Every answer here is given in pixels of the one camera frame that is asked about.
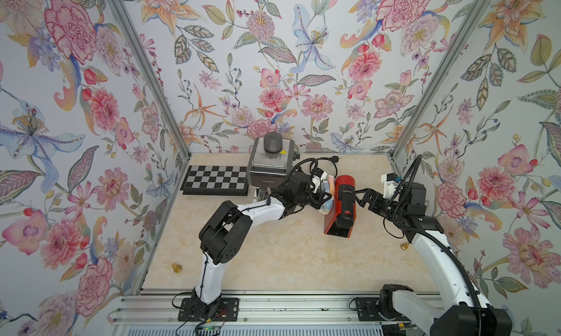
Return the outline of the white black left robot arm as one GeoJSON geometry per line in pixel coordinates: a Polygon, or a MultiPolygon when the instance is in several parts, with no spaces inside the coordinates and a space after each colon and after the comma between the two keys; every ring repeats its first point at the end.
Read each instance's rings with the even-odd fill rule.
{"type": "Polygon", "coordinates": [[[286,180],[260,202],[237,205],[228,200],[218,207],[199,233],[202,271],[191,292],[193,310],[205,318],[217,311],[226,265],[240,252],[251,229],[284,219],[307,206],[319,210],[331,200],[332,195],[321,188],[327,173],[318,168],[318,162],[308,158],[297,163],[286,180]]]}

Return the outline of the red capsule coffee machine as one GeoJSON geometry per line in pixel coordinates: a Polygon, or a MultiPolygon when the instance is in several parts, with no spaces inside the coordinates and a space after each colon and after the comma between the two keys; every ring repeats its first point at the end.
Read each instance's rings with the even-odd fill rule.
{"type": "Polygon", "coordinates": [[[330,212],[324,216],[324,234],[349,238],[356,221],[355,179],[340,175],[335,179],[335,194],[330,212]]]}

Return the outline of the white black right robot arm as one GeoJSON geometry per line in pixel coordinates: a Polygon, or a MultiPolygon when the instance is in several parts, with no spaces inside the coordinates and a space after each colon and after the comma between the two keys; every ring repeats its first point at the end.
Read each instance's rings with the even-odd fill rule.
{"type": "Polygon", "coordinates": [[[402,316],[426,335],[509,335],[513,322],[504,309],[492,307],[455,256],[440,222],[426,216],[426,188],[415,182],[422,157],[403,177],[384,178],[384,193],[356,191],[356,203],[394,224],[423,258],[444,308],[438,310],[411,288],[386,284],[377,308],[387,321],[402,316]]]}

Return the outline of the grey steel coffee machine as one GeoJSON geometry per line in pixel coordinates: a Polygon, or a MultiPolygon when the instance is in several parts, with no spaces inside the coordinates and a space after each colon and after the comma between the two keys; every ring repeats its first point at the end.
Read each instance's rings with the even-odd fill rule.
{"type": "Polygon", "coordinates": [[[283,139],[276,131],[257,137],[247,171],[248,184],[256,189],[255,200],[263,200],[269,190],[285,181],[299,158],[295,142],[283,139]]]}

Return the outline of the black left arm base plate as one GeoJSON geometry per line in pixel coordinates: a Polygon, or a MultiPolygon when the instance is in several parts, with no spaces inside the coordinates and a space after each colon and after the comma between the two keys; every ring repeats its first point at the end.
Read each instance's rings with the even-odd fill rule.
{"type": "Polygon", "coordinates": [[[179,307],[178,321],[237,321],[239,310],[238,298],[220,297],[210,304],[205,304],[198,297],[185,298],[179,307]]]}

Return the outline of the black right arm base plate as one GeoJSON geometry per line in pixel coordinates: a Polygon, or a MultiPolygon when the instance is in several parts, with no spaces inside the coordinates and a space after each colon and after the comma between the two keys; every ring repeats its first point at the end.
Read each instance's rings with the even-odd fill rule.
{"type": "Polygon", "coordinates": [[[353,298],[349,307],[356,311],[359,321],[394,321],[382,314],[378,298],[356,297],[353,298]]]}

